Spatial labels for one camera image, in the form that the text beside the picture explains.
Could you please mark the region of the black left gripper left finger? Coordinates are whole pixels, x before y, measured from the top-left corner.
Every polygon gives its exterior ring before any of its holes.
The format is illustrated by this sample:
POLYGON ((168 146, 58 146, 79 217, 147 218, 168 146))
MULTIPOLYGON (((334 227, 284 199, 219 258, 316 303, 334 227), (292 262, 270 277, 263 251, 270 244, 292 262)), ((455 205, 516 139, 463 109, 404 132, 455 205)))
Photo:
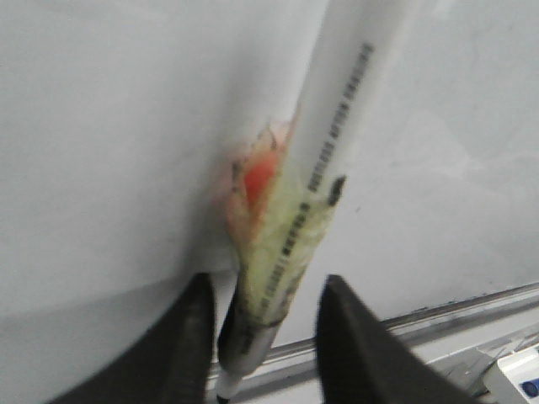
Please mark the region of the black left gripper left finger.
POLYGON ((209 274, 196 274, 128 351, 53 403, 203 403, 215 337, 209 274))

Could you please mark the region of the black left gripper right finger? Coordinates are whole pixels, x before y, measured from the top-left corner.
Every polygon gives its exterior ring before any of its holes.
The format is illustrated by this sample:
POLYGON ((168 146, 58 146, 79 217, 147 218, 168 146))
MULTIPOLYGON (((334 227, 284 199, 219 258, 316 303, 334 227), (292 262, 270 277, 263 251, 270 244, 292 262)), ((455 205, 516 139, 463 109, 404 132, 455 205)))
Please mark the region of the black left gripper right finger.
POLYGON ((315 346, 326 403, 478 401, 413 355, 337 274, 319 299, 315 346))

